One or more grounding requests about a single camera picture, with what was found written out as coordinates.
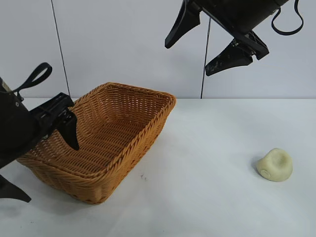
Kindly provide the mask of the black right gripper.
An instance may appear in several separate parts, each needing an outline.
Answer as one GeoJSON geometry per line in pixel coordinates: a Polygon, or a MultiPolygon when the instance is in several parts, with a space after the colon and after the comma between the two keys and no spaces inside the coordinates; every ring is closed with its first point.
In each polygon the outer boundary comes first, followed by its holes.
{"type": "Polygon", "coordinates": [[[285,0],[184,0],[173,27],[165,38],[171,48],[183,35],[200,24],[200,12],[205,12],[235,39],[206,66],[207,76],[253,62],[252,50],[258,60],[269,51],[258,39],[247,39],[252,30],[283,6],[285,0]]]}

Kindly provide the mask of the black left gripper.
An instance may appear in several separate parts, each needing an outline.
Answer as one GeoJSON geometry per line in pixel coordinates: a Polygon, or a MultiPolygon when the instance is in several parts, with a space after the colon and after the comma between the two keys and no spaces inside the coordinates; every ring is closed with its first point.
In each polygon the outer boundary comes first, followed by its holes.
{"type": "MultiPolygon", "coordinates": [[[[5,167],[33,149],[58,130],[64,141],[79,150],[77,117],[69,110],[74,102],[69,95],[59,93],[52,99],[28,110],[21,100],[9,92],[7,84],[0,81],[0,166],[5,167]]],[[[30,202],[32,199],[22,189],[0,176],[0,198],[30,202]]]]}

